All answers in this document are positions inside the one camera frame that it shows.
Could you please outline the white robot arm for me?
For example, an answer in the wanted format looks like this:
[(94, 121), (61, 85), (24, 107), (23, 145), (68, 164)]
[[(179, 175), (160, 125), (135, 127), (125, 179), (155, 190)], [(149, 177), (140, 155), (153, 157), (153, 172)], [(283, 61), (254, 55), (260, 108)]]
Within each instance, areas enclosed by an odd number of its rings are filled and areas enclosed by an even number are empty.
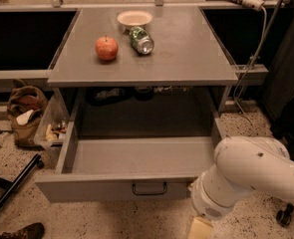
[(189, 191), (197, 216), (188, 239), (210, 239), (212, 222), (226, 216), (237, 201), (254, 191), (287, 203), (277, 215), (285, 225), (294, 210), (294, 161), (275, 138), (226, 137), (214, 149), (210, 168), (190, 184)]

